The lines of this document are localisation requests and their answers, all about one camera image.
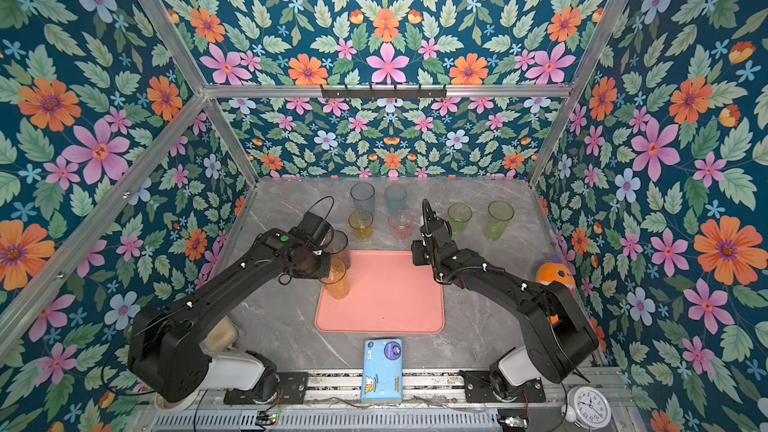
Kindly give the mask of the dark grey tall glass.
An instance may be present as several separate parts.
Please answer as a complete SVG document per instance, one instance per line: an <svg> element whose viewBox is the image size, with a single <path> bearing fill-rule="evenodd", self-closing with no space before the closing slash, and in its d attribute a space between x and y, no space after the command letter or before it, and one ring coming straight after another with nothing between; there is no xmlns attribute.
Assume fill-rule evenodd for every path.
<svg viewBox="0 0 768 432"><path fill-rule="evenodd" d="M348 236L341 230L335 229L333 237L325 248L333 257L340 259L347 269L351 268L351 255Z"/></svg>

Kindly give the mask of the amber tall glass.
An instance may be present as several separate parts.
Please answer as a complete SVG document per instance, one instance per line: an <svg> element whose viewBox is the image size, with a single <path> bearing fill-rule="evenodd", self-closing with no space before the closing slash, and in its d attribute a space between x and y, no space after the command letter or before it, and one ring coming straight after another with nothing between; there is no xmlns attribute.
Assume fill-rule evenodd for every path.
<svg viewBox="0 0 768 432"><path fill-rule="evenodd" d="M350 290L347 266L339 257L332 256L330 270L326 278L320 280L324 289L336 300L344 299Z"/></svg>

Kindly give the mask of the pink plastic tray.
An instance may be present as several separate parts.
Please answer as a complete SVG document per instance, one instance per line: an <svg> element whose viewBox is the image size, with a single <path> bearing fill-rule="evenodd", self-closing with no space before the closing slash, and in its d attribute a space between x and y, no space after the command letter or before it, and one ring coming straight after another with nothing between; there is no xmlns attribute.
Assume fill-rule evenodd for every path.
<svg viewBox="0 0 768 432"><path fill-rule="evenodd" d="M445 326L443 288L407 251L353 250L342 299L321 292L315 326L322 332L436 334Z"/></svg>

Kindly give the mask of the blue-grey tall glass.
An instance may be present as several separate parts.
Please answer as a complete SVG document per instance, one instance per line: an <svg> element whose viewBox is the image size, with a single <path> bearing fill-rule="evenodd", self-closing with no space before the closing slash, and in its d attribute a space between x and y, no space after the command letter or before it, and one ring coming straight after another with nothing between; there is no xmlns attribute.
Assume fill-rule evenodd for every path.
<svg viewBox="0 0 768 432"><path fill-rule="evenodd" d="M350 189L350 197L354 208L360 211L367 211L372 216L376 213L376 190L369 182L358 182Z"/></svg>

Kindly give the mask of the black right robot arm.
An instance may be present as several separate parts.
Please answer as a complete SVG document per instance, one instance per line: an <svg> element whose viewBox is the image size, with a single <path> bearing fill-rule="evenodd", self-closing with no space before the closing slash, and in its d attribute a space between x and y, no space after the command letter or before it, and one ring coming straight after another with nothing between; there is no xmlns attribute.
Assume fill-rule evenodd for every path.
<svg viewBox="0 0 768 432"><path fill-rule="evenodd" d="M523 345L494 364L496 376L511 387L544 378L561 383L599 348L599 339L568 287L518 277L477 252L459 248L452 228L428 200L421 203L421 238L411 245L416 266L428 266L441 285L459 285L511 313Z"/></svg>

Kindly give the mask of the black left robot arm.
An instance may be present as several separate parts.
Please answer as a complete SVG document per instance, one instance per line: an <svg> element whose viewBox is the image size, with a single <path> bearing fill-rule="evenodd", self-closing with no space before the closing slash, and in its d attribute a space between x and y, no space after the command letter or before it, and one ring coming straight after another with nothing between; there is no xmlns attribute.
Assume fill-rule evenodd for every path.
<svg viewBox="0 0 768 432"><path fill-rule="evenodd" d="M229 267L194 293L134 317L127 367L152 390L179 402L201 388L220 362L202 348L215 325L267 282L283 274L321 279L330 273L330 223L307 212L289 231L268 230Z"/></svg>

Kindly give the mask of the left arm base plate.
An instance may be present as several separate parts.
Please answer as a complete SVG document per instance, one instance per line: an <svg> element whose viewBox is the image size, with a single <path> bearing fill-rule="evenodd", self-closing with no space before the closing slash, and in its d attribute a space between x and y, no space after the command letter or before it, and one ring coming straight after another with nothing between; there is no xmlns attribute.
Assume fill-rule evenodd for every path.
<svg viewBox="0 0 768 432"><path fill-rule="evenodd" d="M223 403L235 405L297 405L304 402L308 391L307 372L268 372L253 389L229 389Z"/></svg>

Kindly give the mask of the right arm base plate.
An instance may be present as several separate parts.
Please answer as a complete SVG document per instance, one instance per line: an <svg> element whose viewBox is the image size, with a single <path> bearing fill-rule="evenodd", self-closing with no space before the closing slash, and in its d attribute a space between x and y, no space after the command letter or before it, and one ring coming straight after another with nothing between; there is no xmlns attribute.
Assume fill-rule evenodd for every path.
<svg viewBox="0 0 768 432"><path fill-rule="evenodd" d="M522 385L508 383L497 371L460 370L465 399L469 403L544 403L546 395L540 379Z"/></svg>

